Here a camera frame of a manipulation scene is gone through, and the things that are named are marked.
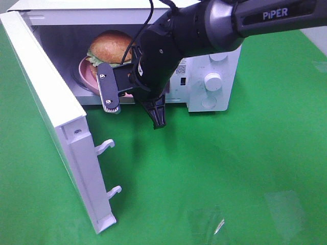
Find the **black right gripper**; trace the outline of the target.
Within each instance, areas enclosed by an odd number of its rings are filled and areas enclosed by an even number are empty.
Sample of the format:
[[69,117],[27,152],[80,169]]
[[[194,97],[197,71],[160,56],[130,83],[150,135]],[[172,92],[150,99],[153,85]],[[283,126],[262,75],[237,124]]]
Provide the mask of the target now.
[[162,92],[179,64],[179,50],[174,45],[144,49],[134,45],[130,52],[134,64],[130,78],[136,83],[131,93],[151,118],[153,129],[163,128],[166,100]]

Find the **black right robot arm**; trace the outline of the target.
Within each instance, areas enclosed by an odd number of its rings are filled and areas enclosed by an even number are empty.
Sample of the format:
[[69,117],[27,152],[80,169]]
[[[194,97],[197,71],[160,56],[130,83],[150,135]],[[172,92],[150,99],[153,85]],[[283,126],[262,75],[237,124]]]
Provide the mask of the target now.
[[183,58],[236,50],[248,36],[326,25],[326,1],[201,1],[172,7],[133,49],[133,97],[155,129],[165,126],[164,89]]

